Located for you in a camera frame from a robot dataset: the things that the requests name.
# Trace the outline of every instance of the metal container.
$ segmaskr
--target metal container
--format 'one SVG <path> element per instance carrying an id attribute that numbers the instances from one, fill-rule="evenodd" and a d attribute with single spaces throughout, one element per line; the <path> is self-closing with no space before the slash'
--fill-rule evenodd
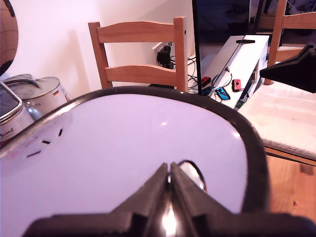
<path id="1" fill-rule="evenodd" d="M 6 80 L 5 84 L 23 100 L 34 120 L 70 100 L 58 78 L 29 79 L 19 76 Z"/>
<path id="2" fill-rule="evenodd" d="M 0 146 L 33 122 L 22 100 L 0 81 Z"/>

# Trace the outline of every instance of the game controller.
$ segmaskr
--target game controller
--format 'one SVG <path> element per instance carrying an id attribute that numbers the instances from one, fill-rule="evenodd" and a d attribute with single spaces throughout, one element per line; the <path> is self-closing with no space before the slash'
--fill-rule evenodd
<path id="1" fill-rule="evenodd" d="M 202 87 L 205 87 L 207 84 L 209 84 L 211 82 L 211 78 L 210 77 L 202 77 Z"/>
<path id="2" fill-rule="evenodd" d="M 215 93 L 222 99 L 222 100 L 230 100 L 231 97 L 227 93 L 227 91 L 223 87 L 219 87 L 215 90 Z"/>
<path id="3" fill-rule="evenodd" d="M 241 81 L 240 79 L 234 79 L 232 81 L 232 90 L 233 92 L 238 92 L 241 90 Z"/>

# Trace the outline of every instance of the wall outlet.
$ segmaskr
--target wall outlet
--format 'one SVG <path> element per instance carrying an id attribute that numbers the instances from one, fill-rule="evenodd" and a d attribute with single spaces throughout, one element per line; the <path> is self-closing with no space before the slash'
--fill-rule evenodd
<path id="1" fill-rule="evenodd" d="M 162 65 L 157 61 L 157 54 L 166 45 L 169 45 L 171 47 L 170 56 L 174 56 L 175 55 L 175 53 L 174 53 L 174 42 L 160 42 L 160 43 L 156 44 L 153 47 L 153 57 L 154 57 L 154 62 L 156 62 L 157 66 L 161 66 L 162 67 Z"/>

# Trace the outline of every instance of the white wall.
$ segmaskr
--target white wall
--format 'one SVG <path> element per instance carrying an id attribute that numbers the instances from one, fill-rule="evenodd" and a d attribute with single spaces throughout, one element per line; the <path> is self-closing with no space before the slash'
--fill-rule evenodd
<path id="1" fill-rule="evenodd" d="M 172 23 L 187 17 L 188 55 L 194 52 L 191 0 L 10 0 L 19 28 L 16 57 L 5 79 L 30 73 L 56 76 L 73 96 L 101 88 L 88 22 L 101 26 L 152 20 Z M 156 43 L 106 44 L 109 66 L 155 64 Z"/>

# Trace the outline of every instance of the can label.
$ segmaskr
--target can label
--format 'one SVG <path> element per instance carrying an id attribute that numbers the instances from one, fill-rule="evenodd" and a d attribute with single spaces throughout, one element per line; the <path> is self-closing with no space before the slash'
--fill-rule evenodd
<path id="1" fill-rule="evenodd" d="M 19 114 L 0 126 L 0 146 L 33 122 L 30 114 L 23 108 Z"/>

